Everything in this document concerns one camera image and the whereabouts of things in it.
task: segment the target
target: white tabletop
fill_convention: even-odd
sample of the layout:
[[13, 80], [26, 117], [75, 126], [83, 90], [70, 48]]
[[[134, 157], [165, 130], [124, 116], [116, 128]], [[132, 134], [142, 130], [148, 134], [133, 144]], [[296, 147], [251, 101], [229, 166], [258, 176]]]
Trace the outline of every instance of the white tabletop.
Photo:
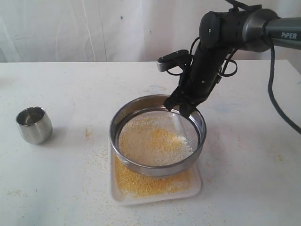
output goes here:
[[[110, 120], [134, 98], [170, 94], [178, 78], [154, 62], [0, 64], [1, 225], [300, 225], [301, 137], [269, 100], [269, 61], [238, 66], [199, 106], [207, 123], [200, 194], [120, 207], [108, 193]], [[274, 90], [301, 125], [301, 75], [286, 60], [276, 61]], [[16, 127], [33, 105], [54, 126], [43, 145]]]

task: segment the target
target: white tray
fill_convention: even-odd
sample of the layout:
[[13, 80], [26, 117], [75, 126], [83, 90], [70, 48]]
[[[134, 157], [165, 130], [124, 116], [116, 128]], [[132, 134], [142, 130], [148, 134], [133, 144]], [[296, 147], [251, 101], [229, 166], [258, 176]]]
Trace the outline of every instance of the white tray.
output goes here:
[[198, 170], [198, 163], [196, 162], [191, 167], [190, 177], [191, 177], [191, 187], [188, 190], [180, 191], [172, 194], [160, 194], [154, 196], [146, 196], [139, 198], [125, 198], [121, 195], [120, 190], [118, 189], [116, 178], [115, 178], [115, 161], [114, 161], [114, 150], [111, 147], [109, 142], [109, 161], [110, 161], [110, 196], [112, 200], [117, 205], [128, 206], [128, 205], [136, 205], [142, 203], [150, 203], [150, 202], [159, 202], [163, 200], [171, 200], [171, 199], [181, 199], [186, 197], [191, 197], [199, 193], [202, 187], [201, 183], [201, 175]]

